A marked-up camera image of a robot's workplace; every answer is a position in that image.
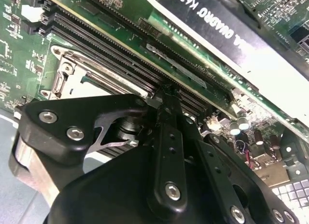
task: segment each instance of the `black mounting arm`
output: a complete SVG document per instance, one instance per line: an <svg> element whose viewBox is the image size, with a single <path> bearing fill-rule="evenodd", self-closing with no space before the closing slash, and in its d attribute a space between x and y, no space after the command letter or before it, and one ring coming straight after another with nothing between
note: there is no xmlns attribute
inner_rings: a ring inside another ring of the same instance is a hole
<svg viewBox="0 0 309 224"><path fill-rule="evenodd" d="M299 223L221 138L202 139L168 86L155 113L135 95L33 102L22 111L10 167L51 205L46 223ZM109 146L100 143L124 117L148 117L138 146L83 175L86 153Z"/></svg>

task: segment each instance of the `red wire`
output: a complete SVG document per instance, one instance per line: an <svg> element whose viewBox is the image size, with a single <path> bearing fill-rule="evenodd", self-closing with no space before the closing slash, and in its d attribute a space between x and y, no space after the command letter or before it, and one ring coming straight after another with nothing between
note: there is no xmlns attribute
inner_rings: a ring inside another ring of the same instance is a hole
<svg viewBox="0 0 309 224"><path fill-rule="evenodd" d="M246 151L246 159L248 161L249 168L251 168L251 159L250 159L250 155L249 155L249 150Z"/></svg>

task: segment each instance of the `screw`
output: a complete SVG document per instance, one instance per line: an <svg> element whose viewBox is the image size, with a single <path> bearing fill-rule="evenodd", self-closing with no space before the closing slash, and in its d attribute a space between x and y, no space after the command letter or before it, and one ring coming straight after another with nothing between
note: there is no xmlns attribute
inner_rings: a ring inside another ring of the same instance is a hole
<svg viewBox="0 0 309 224"><path fill-rule="evenodd" d="M284 222L284 219L283 219L282 215L278 212L278 210L272 210L272 212L274 213L275 218L276 218L279 222L281 222L281 223Z"/></svg>
<svg viewBox="0 0 309 224"><path fill-rule="evenodd" d="M54 49L54 53L57 54L57 55L59 55L61 52L60 52L60 50L58 50L58 49Z"/></svg>
<svg viewBox="0 0 309 224"><path fill-rule="evenodd" d="M57 116L52 112L41 112L39 119L46 124L53 124L57 121Z"/></svg>
<svg viewBox="0 0 309 224"><path fill-rule="evenodd" d="M238 223L240 224L245 223L245 216L243 216L243 213L236 206L231 207L231 214Z"/></svg>
<svg viewBox="0 0 309 224"><path fill-rule="evenodd" d="M66 72L71 72L73 70L73 67L69 63L63 63L62 69Z"/></svg>
<svg viewBox="0 0 309 224"><path fill-rule="evenodd" d="M167 113L170 113L170 109L168 107L164 108Z"/></svg>
<svg viewBox="0 0 309 224"><path fill-rule="evenodd" d="M165 192L167 196L174 201L178 201L180 199L180 190L172 183L167 183L165 186Z"/></svg>
<svg viewBox="0 0 309 224"><path fill-rule="evenodd" d="M219 140L216 136L213 137L213 140L214 140L216 143L220 143L220 140Z"/></svg>
<svg viewBox="0 0 309 224"><path fill-rule="evenodd" d="M84 133L77 127L71 127L67 130L67 136L74 141L80 141L84 138Z"/></svg>
<svg viewBox="0 0 309 224"><path fill-rule="evenodd" d="M187 120L187 122L188 122L189 124L193 124L193 120L190 119L189 117L187 117L186 120Z"/></svg>
<svg viewBox="0 0 309 224"><path fill-rule="evenodd" d="M140 98L135 100L136 104L140 105L141 107L145 106L145 102L141 100Z"/></svg>
<svg viewBox="0 0 309 224"><path fill-rule="evenodd" d="M287 211L285 211L284 214L292 223L295 223L294 218Z"/></svg>

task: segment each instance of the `wire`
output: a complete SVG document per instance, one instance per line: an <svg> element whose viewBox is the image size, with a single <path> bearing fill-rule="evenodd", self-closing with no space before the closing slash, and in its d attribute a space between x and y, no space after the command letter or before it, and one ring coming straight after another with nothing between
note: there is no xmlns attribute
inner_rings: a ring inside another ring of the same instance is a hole
<svg viewBox="0 0 309 224"><path fill-rule="evenodd" d="M242 151L239 150L239 147L237 147L237 143L240 142L243 144L243 148ZM234 147L242 154L246 154L246 160L248 161L248 166L249 168L252 169L252 162L251 162L251 158L250 158L250 151L249 149L246 149L246 143L242 140L237 140L234 142Z"/></svg>

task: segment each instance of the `black capacitor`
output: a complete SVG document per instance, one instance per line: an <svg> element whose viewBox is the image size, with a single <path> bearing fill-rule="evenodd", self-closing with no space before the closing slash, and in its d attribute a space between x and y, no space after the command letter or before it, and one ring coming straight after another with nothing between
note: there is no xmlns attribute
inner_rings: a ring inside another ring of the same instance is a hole
<svg viewBox="0 0 309 224"><path fill-rule="evenodd" d="M263 141L263 136L260 130L255 130L253 132L254 134L254 139L255 139L255 143L256 145L262 145L264 143Z"/></svg>
<svg viewBox="0 0 309 224"><path fill-rule="evenodd" d="M272 149L274 149L274 150L280 149L279 138L276 135L269 136L269 140L270 140L270 145L271 145Z"/></svg>
<svg viewBox="0 0 309 224"><path fill-rule="evenodd" d="M244 132L240 132L238 135L235 136L236 140L242 140L245 143L249 144L249 138L248 135Z"/></svg>

